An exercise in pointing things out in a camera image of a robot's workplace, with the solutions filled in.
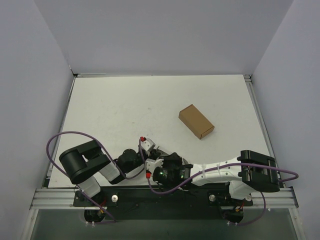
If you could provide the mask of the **white paper box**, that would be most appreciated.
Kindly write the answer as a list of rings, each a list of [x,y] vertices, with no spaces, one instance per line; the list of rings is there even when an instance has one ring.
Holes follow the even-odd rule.
[[[165,169],[178,169],[183,165],[188,165],[188,161],[178,155],[176,152],[166,153],[160,149],[153,149],[150,152],[149,159],[154,161],[153,166]]]

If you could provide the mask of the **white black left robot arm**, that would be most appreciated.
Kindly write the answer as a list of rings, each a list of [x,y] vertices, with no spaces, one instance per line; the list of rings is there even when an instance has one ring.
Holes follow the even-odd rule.
[[[91,140],[64,151],[59,156],[59,161],[71,183],[85,192],[84,199],[96,206],[101,203],[103,194],[94,174],[100,173],[110,184],[115,185],[123,181],[127,174],[143,166],[144,160],[156,160],[162,155],[151,139],[142,138],[140,144],[141,149],[137,152],[126,149],[111,161],[103,153],[98,141]]]

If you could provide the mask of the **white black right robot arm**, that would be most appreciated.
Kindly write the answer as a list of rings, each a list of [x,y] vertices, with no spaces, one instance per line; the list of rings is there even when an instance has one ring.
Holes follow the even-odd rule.
[[[145,162],[146,176],[168,187],[169,193],[177,189],[226,184],[228,195],[234,200],[243,200],[252,192],[278,192],[280,186],[275,167],[273,157],[251,150],[242,150],[238,157],[211,164],[184,164],[176,153]]]

